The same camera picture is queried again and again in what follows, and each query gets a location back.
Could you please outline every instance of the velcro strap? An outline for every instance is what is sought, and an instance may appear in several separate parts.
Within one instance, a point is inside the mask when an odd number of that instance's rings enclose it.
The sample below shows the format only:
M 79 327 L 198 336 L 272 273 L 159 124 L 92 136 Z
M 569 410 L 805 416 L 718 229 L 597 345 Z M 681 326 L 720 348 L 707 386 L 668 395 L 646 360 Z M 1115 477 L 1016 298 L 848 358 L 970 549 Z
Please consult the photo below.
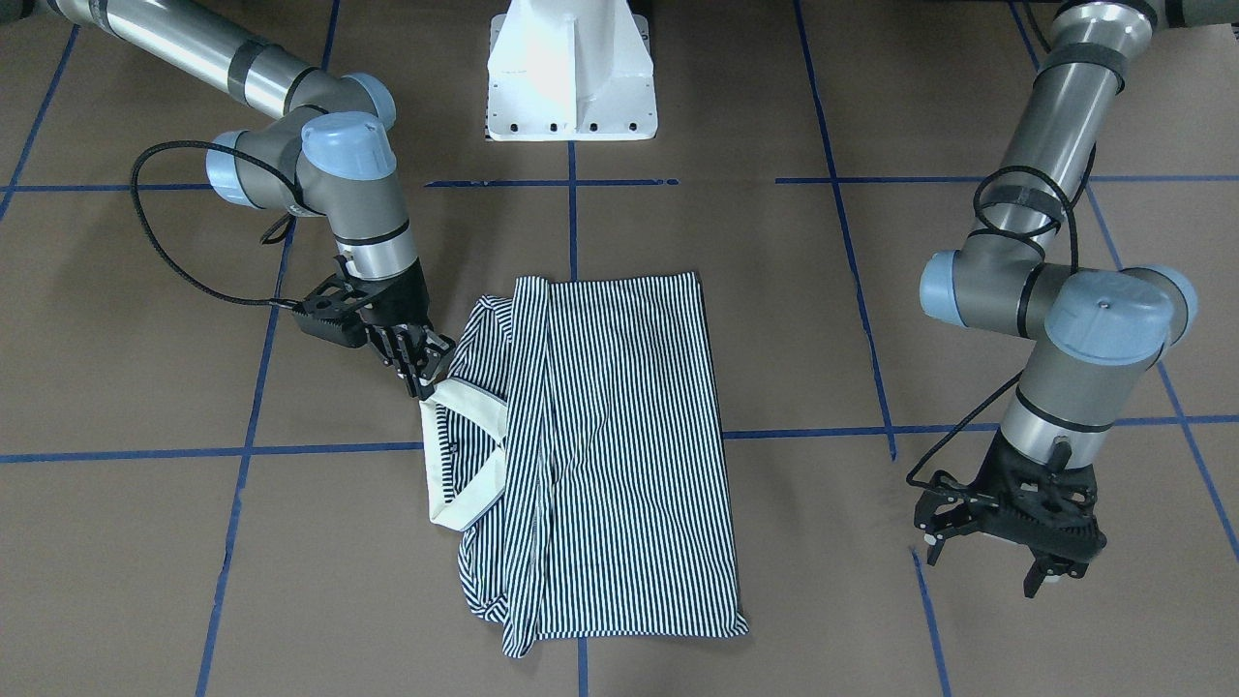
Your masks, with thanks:
M 1063 204 L 1058 198 L 1040 188 L 1028 188 L 1027 186 L 1016 186 L 1014 183 L 995 186 L 985 193 L 983 207 L 989 208 L 999 203 L 1012 203 L 1032 208 L 1047 218 L 1056 220 L 1058 224 L 1062 224 L 1067 219 L 1067 210 L 1063 209 Z
M 1114 77 L 1119 78 L 1118 90 L 1123 92 L 1123 88 L 1126 85 L 1127 57 L 1114 48 L 1108 48 L 1099 43 L 1068 43 L 1054 47 L 1046 56 L 1046 61 L 1042 63 L 1037 77 L 1041 78 L 1047 71 L 1070 63 L 1092 63 L 1109 68 L 1114 73 Z
M 496 447 L 473 478 L 447 500 L 444 468 L 444 443 L 439 439 L 435 407 L 444 407 L 465 417 L 494 439 Z M 422 451 L 426 461 L 426 491 L 430 496 L 430 521 L 455 531 L 472 526 L 482 514 L 503 496 L 508 482 L 508 406 L 489 392 L 458 379 L 447 379 L 435 386 L 435 394 L 421 402 Z
M 249 105 L 249 102 L 245 100 L 245 78 L 249 77 L 249 68 L 254 66 L 254 61 L 258 59 L 259 53 L 266 51 L 269 46 L 271 46 L 270 41 L 260 36 L 252 36 L 233 53 L 233 58 L 228 63 L 229 97 L 242 104 Z

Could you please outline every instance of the striped shirt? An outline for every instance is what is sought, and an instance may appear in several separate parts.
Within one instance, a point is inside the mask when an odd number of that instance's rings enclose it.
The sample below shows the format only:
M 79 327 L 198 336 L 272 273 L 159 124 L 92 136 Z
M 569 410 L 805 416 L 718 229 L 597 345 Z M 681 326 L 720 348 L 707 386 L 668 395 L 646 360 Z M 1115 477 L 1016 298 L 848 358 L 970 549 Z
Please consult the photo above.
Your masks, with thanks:
M 738 636 L 730 501 L 694 274 L 483 297 L 450 376 L 507 401 L 507 489 L 461 541 L 470 609 L 539 639 Z M 445 496 L 496 448 L 435 411 Z

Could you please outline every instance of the grid line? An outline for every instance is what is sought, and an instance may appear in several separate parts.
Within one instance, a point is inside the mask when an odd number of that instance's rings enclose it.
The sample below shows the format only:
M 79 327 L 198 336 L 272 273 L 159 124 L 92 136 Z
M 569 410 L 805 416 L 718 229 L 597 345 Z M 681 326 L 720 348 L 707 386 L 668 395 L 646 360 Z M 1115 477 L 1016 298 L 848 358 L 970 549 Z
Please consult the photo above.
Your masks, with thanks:
M 978 183 L 984 176 L 919 175 L 919 176 L 779 176 L 774 183 Z M 1134 183 L 1178 183 L 1239 181 L 1239 175 L 1090 175 L 1089 181 Z
M 331 4 L 331 16 L 327 20 L 327 37 L 323 41 L 322 59 L 318 66 L 323 71 L 326 71 L 331 64 L 331 51 L 336 38 L 336 25 L 339 20 L 339 4 L 341 0 L 333 0 Z M 287 236 L 284 239 L 284 248 L 280 253 L 280 267 L 275 274 L 275 288 L 271 292 L 273 297 L 280 296 L 280 291 L 284 285 L 284 275 L 289 269 L 289 251 L 291 251 L 295 239 L 296 218 L 290 222 Z M 254 447 L 254 439 L 258 435 L 258 421 L 263 410 L 263 396 L 266 390 L 268 369 L 271 364 L 271 352 L 275 345 L 275 328 L 279 324 L 279 307 L 273 306 L 269 310 L 266 319 L 266 336 L 263 339 L 263 355 L 258 364 L 258 378 L 254 381 L 254 404 L 250 410 L 249 423 L 245 428 L 245 448 Z M 216 581 L 216 595 L 211 608 L 211 619 L 207 624 L 207 638 L 202 646 L 202 664 L 198 667 L 198 681 L 195 688 L 195 697 L 206 697 L 207 685 L 211 681 L 211 666 L 214 661 L 216 639 L 219 635 L 219 621 L 223 617 L 224 595 L 228 592 L 228 576 L 232 572 L 233 551 L 237 546 L 237 532 L 240 527 L 242 493 L 245 490 L 245 484 L 249 479 L 249 467 L 252 459 L 252 453 L 242 456 L 240 464 L 237 468 L 237 487 L 233 491 L 232 510 L 228 515 L 228 532 L 224 536 L 224 560 L 219 569 L 219 577 Z
M 576 281 L 576 142 L 567 141 L 567 266 Z
M 1239 423 L 1239 415 L 1199 415 L 1184 417 L 1188 425 L 1233 425 Z M 1115 422 L 1116 427 L 1152 427 L 1152 426 L 1178 426 L 1180 417 L 1131 417 Z M 892 431 L 897 436 L 919 433 L 947 433 L 955 425 L 895 425 Z M 966 432 L 992 432 L 999 427 L 994 422 L 974 422 L 964 428 Z M 856 436 L 885 436 L 886 427 L 861 426 L 861 427 L 825 427 L 825 428 L 786 428 L 786 430 L 751 430 L 751 431 L 724 431 L 725 441 L 772 441 L 781 438 L 847 438 Z M 253 446 L 233 448 L 167 448 L 147 451 L 79 451 L 59 453 L 9 453 L 0 454 L 0 465 L 36 464 L 36 463 L 81 463 L 81 462 L 110 462 L 110 461 L 181 461 L 199 458 L 239 458 L 244 456 L 279 457 L 279 456 L 320 456 L 320 454 L 351 454 L 351 453 L 392 453 L 406 451 L 421 451 L 420 441 L 401 441 L 387 443 L 325 443 L 325 444 L 292 444 L 292 446 Z
M 576 638 L 576 695 L 590 697 L 590 645 L 584 636 Z
M 38 137 L 38 129 L 43 125 L 43 118 L 47 116 L 47 109 L 52 105 L 52 98 L 56 97 L 56 88 L 61 84 L 61 77 L 64 74 L 64 68 L 69 63 L 69 56 L 73 54 L 73 46 L 77 45 L 78 35 L 77 25 L 69 30 L 69 37 L 64 41 L 64 51 L 61 52 L 61 62 L 56 64 L 56 72 L 52 73 L 52 80 L 47 85 L 47 92 L 43 93 L 43 102 L 38 105 L 38 113 L 35 114 L 35 123 L 30 126 L 30 134 L 26 135 L 26 142 L 21 146 L 21 155 L 17 157 L 17 165 L 12 168 L 12 176 L 9 177 L 9 186 L 4 193 L 4 198 L 0 198 L 0 220 L 4 219 L 4 214 L 9 212 L 9 204 L 12 202 L 14 187 L 21 182 L 21 172 L 26 168 L 26 161 L 30 160 L 30 151 L 35 147 L 35 139 Z
M 678 178 L 576 178 L 571 172 L 569 155 L 569 178 L 440 178 L 422 184 L 425 188 L 503 188 L 523 186 L 679 186 Z
M 835 154 L 830 146 L 830 131 L 826 129 L 826 113 L 821 106 L 821 93 L 818 90 L 818 73 L 813 67 L 813 52 L 809 50 L 809 33 L 804 27 L 804 10 L 800 0 L 792 0 L 795 10 L 795 25 L 800 33 L 800 50 L 804 53 L 804 67 L 809 77 L 809 89 L 813 93 L 813 106 L 818 115 L 818 130 L 821 132 L 821 150 L 826 156 L 826 168 L 830 172 L 830 186 L 835 196 L 835 210 L 839 214 L 839 228 L 843 232 L 844 250 L 847 253 L 847 267 L 852 274 L 852 282 L 856 285 L 856 307 L 860 312 L 860 323 L 865 329 L 865 338 L 869 340 L 870 368 L 873 370 L 873 387 L 877 391 L 877 406 L 882 412 L 882 426 L 886 428 L 886 443 L 893 462 L 898 456 L 898 446 L 895 443 L 895 431 L 891 427 L 891 410 L 886 402 L 886 389 L 882 386 L 882 368 L 877 360 L 877 344 L 873 342 L 873 327 L 869 321 L 869 308 L 865 305 L 865 288 L 861 286 L 860 267 L 856 265 L 856 249 L 852 245 L 851 225 L 847 224 L 847 208 L 844 204 L 844 192 L 839 187 L 839 170 L 835 167 Z
M 933 646 L 933 661 L 938 667 L 938 685 L 942 697 L 952 697 L 950 675 L 947 672 L 947 656 L 942 650 L 942 635 L 938 633 L 938 617 L 933 610 L 933 598 L 929 597 L 929 584 L 926 583 L 924 567 L 916 547 L 908 547 L 912 553 L 912 566 L 917 572 L 917 586 L 921 588 L 921 607 L 926 613 L 926 628 L 929 630 L 929 644 Z

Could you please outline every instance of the metal arm segment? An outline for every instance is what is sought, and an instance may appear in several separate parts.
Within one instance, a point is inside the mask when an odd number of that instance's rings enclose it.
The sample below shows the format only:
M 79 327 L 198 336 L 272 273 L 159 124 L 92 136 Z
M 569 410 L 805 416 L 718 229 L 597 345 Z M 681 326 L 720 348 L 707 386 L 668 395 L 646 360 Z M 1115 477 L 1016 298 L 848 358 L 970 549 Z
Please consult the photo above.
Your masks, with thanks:
M 1004 168 L 1020 170 L 981 191 L 963 248 L 935 254 L 922 276 L 930 316 L 1037 342 L 974 482 L 937 472 L 914 516 L 930 563 L 945 540 L 976 531 L 1028 546 L 1030 598 L 1048 577 L 1082 577 L 1105 546 L 1093 517 L 1093 461 L 1136 381 L 1196 314 L 1196 292 L 1173 269 L 1044 261 L 1127 63 L 1149 46 L 1157 17 L 1176 7 L 1193 20 L 1239 17 L 1239 1 L 1154 5 L 1063 4 L 1002 158 Z
M 425 275 L 385 130 L 390 93 L 367 74 L 331 76 L 190 0 L 43 0 L 275 118 L 216 144 L 258 157 L 297 182 L 212 150 L 207 173 L 228 201 L 326 215 L 337 271 L 292 308 L 299 326 L 348 347 L 369 343 L 425 397 L 455 343 L 435 333 Z

